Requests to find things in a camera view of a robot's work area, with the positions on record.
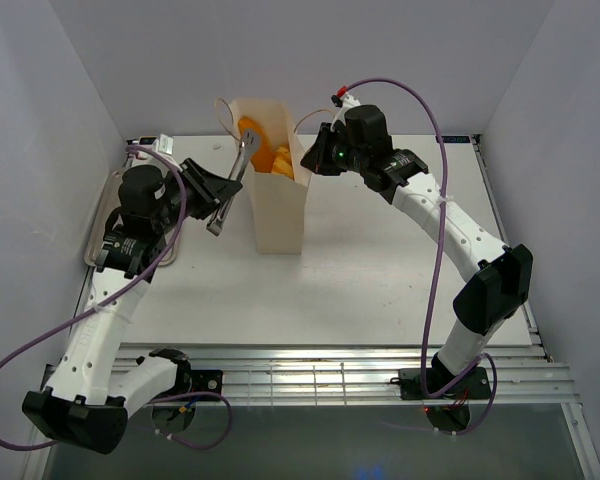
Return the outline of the metal tongs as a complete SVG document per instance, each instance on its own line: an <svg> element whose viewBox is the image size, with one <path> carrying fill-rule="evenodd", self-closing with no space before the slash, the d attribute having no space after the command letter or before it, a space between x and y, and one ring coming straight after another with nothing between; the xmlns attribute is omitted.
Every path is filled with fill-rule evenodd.
<svg viewBox="0 0 600 480"><path fill-rule="evenodd" d="M234 193L229 193L228 198L221 201L220 208L212 215L206 225L206 229L216 237L218 237L223 230L233 199L242 188L242 180L246 168L251 163L253 156L260 149L260 145L261 136L251 128L245 129L239 141L236 160L228 177L228 181L231 181L232 185L237 185L237 190Z"/></svg>

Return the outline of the long orange bread loaf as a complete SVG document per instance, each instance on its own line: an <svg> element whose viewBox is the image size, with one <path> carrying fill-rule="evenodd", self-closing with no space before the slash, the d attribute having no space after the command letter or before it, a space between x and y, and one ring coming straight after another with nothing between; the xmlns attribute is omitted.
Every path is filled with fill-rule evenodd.
<svg viewBox="0 0 600 480"><path fill-rule="evenodd" d="M255 120L248 116L242 116L238 120L238 129L241 134L245 130L253 130L260 138L260 146L251 158L251 164L258 173L270 173L274 163L274 152L272 150L265 129Z"/></svg>

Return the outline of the striped baguette bread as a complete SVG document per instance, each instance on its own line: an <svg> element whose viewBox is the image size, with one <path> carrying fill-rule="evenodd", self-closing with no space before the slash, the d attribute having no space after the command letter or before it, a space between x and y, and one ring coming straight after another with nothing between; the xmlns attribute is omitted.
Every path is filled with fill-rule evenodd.
<svg viewBox="0 0 600 480"><path fill-rule="evenodd" d="M281 145L274 152L271 173L284 175L291 180L295 179L291 152L288 145Z"/></svg>

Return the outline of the beige paper bag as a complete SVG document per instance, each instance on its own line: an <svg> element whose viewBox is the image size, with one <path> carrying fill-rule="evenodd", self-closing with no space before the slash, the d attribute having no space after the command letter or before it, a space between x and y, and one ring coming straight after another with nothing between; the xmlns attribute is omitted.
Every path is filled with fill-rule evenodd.
<svg viewBox="0 0 600 480"><path fill-rule="evenodd" d="M306 149L298 136L300 123L293 119L280 100L236 98L226 106L231 119L227 133L239 140L238 120L248 116L266 131L273 152L288 145L295 179L284 175L258 173L250 163L243 177L251 201L257 251L261 254L300 254L303 250L305 206L312 173L300 165Z"/></svg>

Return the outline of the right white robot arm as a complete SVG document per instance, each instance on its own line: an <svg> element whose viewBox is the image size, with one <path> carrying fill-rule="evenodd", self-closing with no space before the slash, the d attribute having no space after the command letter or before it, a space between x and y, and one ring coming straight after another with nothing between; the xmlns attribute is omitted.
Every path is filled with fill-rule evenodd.
<svg viewBox="0 0 600 480"><path fill-rule="evenodd" d="M427 397L454 397L467 386L467 374L495 332L527 301L532 253L490 235L444 196L423 160L394 147L377 106L349 95L336 104L337 115L321 124L301 164L321 176L357 173L436 242L438 257L447 256L457 268L465 285L453 300L455 323L420 373Z"/></svg>

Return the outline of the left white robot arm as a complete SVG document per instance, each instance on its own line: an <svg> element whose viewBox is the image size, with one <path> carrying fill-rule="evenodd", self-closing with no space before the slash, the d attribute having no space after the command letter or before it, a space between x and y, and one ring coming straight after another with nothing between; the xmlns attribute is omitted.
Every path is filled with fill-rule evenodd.
<svg viewBox="0 0 600 480"><path fill-rule="evenodd" d="M241 189L192 159L178 173L151 164L122 175L118 206L105 223L86 318L78 322L55 372L40 392L29 392L23 413L48 438L111 453L130 417L156 397L185 397L191 366L176 349L157 348L118 380L111 376L124 333L154 273L151 265L175 239L181 218L205 220Z"/></svg>

